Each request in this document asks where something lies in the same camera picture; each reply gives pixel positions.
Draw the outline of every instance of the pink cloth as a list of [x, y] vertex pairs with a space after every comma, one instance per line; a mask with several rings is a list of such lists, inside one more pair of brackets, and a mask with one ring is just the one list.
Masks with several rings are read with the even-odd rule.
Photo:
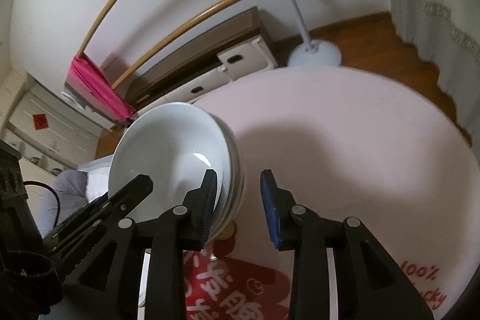
[[75, 55], [70, 64], [68, 75], [110, 109], [116, 116], [115, 120], [125, 121], [135, 113], [135, 109], [114, 92], [103, 71], [88, 56]]

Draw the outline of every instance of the white round base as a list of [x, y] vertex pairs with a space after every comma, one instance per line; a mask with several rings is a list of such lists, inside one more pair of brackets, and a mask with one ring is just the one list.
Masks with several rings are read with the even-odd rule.
[[308, 52], [305, 44], [299, 45], [290, 54], [288, 67], [297, 67], [306, 64], [342, 64], [342, 53], [338, 46], [324, 40], [312, 40], [311, 42], [317, 50], [315, 52]]

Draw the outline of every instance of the white bowl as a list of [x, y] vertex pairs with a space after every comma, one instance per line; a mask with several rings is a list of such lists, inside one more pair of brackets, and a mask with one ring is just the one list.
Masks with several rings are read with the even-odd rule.
[[153, 192], [129, 216], [136, 222], [155, 219], [199, 188], [209, 168], [217, 173], [215, 219], [230, 191], [230, 155], [222, 130], [207, 112], [190, 104], [161, 105], [123, 135], [112, 160], [109, 197], [136, 175], [148, 175]]

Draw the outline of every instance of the black cable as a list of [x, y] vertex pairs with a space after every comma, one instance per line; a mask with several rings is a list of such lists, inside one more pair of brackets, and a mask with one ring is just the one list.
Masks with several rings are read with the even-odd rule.
[[55, 199], [57, 200], [57, 216], [55, 217], [55, 222], [53, 224], [53, 227], [55, 228], [58, 224], [59, 216], [60, 216], [60, 198], [58, 197], [58, 194], [55, 192], [54, 189], [52, 189], [49, 185], [46, 185], [45, 183], [41, 183], [37, 181], [25, 181], [23, 185], [24, 186], [28, 186], [28, 185], [40, 186], [47, 190], [50, 190], [53, 193], [53, 195], [55, 196]]

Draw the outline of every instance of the metal screw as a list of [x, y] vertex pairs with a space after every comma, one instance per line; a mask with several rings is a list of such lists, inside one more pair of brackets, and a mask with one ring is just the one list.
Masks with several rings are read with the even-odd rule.
[[118, 222], [118, 226], [121, 228], [121, 229], [127, 229], [127, 228], [130, 228], [131, 227], [131, 219], [121, 219], [119, 222]]
[[357, 228], [361, 224], [360, 220], [357, 217], [348, 217], [346, 223], [352, 228]]
[[176, 214], [177, 216], [182, 216], [186, 212], [188, 212], [188, 209], [184, 207], [183, 205], [176, 206], [173, 208], [173, 214]]
[[298, 214], [298, 215], [300, 215], [300, 214], [305, 214], [306, 211], [307, 211], [307, 210], [306, 210], [305, 207], [302, 206], [302, 205], [294, 205], [294, 206], [292, 206], [292, 213], [293, 213], [293, 214]]

